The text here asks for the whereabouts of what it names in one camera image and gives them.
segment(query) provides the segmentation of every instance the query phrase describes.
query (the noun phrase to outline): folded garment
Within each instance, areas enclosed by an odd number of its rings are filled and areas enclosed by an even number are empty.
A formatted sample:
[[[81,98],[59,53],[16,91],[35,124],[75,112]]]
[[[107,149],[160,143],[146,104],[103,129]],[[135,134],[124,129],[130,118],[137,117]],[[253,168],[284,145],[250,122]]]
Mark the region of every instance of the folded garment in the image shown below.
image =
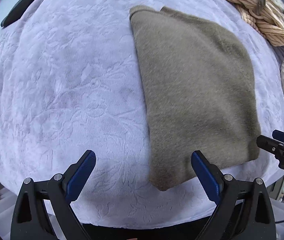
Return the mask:
[[[253,67],[236,36],[167,7],[133,7],[130,21],[150,130],[151,183],[167,190],[193,178],[194,150],[220,169],[256,159]]]
[[[228,0],[244,21],[273,46],[284,46],[284,3],[281,0]]]

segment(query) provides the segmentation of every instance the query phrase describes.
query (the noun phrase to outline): blue gripper pad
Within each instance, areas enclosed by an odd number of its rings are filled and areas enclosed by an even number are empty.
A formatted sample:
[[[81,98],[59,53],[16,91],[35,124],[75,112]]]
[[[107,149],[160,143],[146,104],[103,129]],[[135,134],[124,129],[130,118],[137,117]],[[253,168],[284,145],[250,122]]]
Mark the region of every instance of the blue gripper pad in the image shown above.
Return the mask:
[[[272,137],[277,141],[284,142],[284,132],[274,130],[272,133]]]
[[[87,150],[80,160],[73,165],[79,165],[74,175],[66,186],[65,199],[68,203],[78,199],[86,181],[91,175],[96,163],[96,156],[93,151]]]
[[[199,151],[195,151],[191,155],[192,168],[199,178],[199,181],[209,200],[215,202],[215,204],[218,205],[220,203],[220,186],[197,152]]]

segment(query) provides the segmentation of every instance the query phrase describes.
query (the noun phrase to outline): bed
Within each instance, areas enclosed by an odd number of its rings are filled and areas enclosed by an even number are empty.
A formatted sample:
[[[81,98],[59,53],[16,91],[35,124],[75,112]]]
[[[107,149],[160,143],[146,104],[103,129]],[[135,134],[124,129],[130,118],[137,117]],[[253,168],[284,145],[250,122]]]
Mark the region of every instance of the bed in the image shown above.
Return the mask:
[[[146,107],[129,9],[166,5],[217,22],[247,49],[263,135],[284,131],[280,64],[272,47],[226,0],[35,0],[0,31],[0,183],[63,172],[87,149],[97,165],[71,204],[82,223],[150,229],[208,216],[215,208],[197,178],[165,192],[147,179]],[[284,171],[264,151],[230,167],[236,179],[272,184]],[[50,203],[47,210],[53,213]]]

